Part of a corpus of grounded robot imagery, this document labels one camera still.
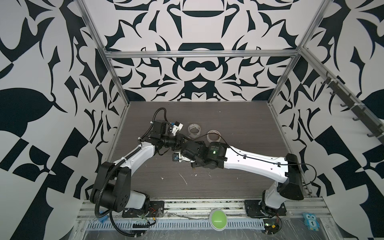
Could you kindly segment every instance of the black mounting plate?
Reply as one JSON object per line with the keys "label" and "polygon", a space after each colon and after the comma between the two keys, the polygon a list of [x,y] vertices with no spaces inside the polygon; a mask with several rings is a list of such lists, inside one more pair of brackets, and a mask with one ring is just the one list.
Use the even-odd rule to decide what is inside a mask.
{"label": "black mounting plate", "polygon": [[[248,217],[251,218],[266,218],[262,212],[261,207],[259,205],[260,200],[245,200],[244,206],[245,206],[245,212],[247,213]],[[286,216],[286,209],[285,205],[282,204],[281,207],[277,210],[277,213],[279,216]]]}
{"label": "black mounting plate", "polygon": [[[156,217],[159,212],[164,213],[164,201],[150,201],[149,207],[152,207],[156,211],[149,211],[147,218]],[[123,210],[121,216],[124,218],[137,217],[137,215],[133,212],[133,209]]]}

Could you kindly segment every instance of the round green push button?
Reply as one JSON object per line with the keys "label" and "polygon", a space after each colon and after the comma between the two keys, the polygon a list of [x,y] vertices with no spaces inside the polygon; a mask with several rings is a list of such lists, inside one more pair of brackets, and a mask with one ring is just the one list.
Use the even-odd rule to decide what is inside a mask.
{"label": "round green push button", "polygon": [[210,220],[213,227],[218,230],[225,228],[227,225],[227,216],[219,209],[212,211]]}

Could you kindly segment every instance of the green button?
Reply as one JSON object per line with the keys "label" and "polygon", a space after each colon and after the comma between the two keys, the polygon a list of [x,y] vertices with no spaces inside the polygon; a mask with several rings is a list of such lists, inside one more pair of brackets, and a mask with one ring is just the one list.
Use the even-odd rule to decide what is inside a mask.
{"label": "green button", "polygon": [[224,212],[216,210],[212,213],[211,224],[217,229],[222,229],[227,225],[227,217]]}

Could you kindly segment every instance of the clear adhesive tape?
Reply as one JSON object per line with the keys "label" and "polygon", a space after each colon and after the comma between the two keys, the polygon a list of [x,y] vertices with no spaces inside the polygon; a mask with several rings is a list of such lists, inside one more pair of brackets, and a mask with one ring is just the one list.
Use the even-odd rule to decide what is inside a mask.
{"label": "clear adhesive tape", "polygon": [[216,131],[216,130],[208,131],[208,134],[207,134],[208,142],[220,142],[220,140],[221,140],[220,136],[218,136],[216,134],[212,134],[212,138],[216,139],[216,140],[212,140],[212,139],[209,138],[209,135],[210,135],[209,133],[216,133],[216,134],[220,135],[220,133],[218,131]]}
{"label": "clear adhesive tape", "polygon": [[[196,128],[198,130],[198,132],[197,133],[192,133],[191,129],[193,129],[193,128]],[[197,137],[199,137],[200,136],[200,132],[201,132],[201,128],[200,128],[200,126],[198,124],[192,123],[191,125],[188,126],[188,136],[190,138],[197,138]]]}

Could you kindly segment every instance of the wood grain surface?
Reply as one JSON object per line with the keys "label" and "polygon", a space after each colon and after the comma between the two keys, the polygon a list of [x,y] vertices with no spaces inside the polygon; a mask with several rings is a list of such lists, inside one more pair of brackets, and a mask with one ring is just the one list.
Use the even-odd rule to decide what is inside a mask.
{"label": "wood grain surface", "polygon": [[[285,156],[287,150],[266,102],[132,102],[114,150],[117,160],[137,146],[137,138],[150,126],[156,109],[165,107],[170,122],[191,123],[201,135],[217,130],[232,146],[268,156]],[[163,119],[163,111],[156,119]],[[261,197],[273,181],[235,169],[192,169],[187,162],[173,162],[171,151],[148,159],[132,176],[131,189],[152,198]]]}

